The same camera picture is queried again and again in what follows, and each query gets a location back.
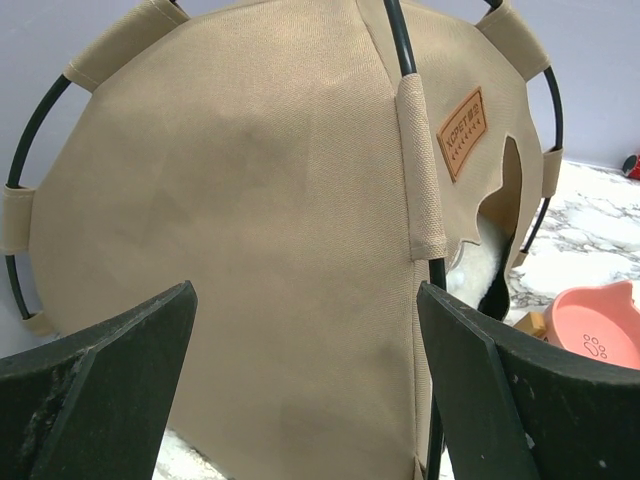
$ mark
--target pink bowl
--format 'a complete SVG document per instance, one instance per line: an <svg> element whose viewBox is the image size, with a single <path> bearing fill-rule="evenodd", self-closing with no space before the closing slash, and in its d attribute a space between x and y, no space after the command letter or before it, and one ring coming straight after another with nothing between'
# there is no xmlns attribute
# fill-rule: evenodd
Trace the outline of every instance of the pink bowl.
<svg viewBox="0 0 640 480"><path fill-rule="evenodd" d="M544 313L545 341L578 355L640 370L640 310L633 284L562 292Z"/></svg>

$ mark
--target wooden block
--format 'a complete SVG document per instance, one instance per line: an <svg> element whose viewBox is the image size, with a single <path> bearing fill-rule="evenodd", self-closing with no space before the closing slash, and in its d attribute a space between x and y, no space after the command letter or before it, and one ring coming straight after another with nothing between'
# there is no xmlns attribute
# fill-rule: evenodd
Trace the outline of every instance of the wooden block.
<svg viewBox="0 0 640 480"><path fill-rule="evenodd" d="M547 332L544 315L539 312L527 313L514 327L521 332L537 338L542 338Z"/></svg>

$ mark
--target leather label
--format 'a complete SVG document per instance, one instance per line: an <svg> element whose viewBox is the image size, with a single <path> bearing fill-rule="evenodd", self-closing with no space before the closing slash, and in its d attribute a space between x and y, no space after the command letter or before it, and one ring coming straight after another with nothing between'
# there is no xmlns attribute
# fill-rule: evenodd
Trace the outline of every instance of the leather label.
<svg viewBox="0 0 640 480"><path fill-rule="evenodd" d="M464 99L438 130L438 143L454 183L458 180L473 148L485 133L487 118L482 102L482 89L478 87Z"/></svg>

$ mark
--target white marble surface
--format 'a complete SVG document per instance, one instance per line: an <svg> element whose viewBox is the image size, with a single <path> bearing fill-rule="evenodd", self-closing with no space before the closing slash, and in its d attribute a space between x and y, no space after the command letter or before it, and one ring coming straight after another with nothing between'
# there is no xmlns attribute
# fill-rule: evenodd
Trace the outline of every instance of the white marble surface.
<svg viewBox="0 0 640 480"><path fill-rule="evenodd" d="M563 290L631 279L640 291L640 182L616 172L565 164L538 238L511 274L508 323L544 310ZM445 454L441 479L454 478ZM167 432L153 480L224 480Z"/></svg>

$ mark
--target gray wall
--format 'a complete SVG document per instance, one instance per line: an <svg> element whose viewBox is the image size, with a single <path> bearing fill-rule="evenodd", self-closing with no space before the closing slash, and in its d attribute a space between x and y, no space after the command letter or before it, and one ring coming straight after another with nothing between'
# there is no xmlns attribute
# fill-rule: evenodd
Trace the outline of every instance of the gray wall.
<svg viewBox="0 0 640 480"><path fill-rule="evenodd" d="M19 135L32 110L67 61L136 0L21 0L0 3L0 178L6 178ZM190 14L230 3L182 0ZM424 1L473 21L480 0ZM640 150L640 3L637 0L514 0L547 46L563 89L567 157L617 167ZM544 82L531 84L532 109L545 146L553 136ZM37 185L67 138L88 95L71 88L37 138L24 183ZM20 259L23 265L26 259ZM29 284L28 268L23 277ZM17 321L0 268L0 357L35 345Z"/></svg>

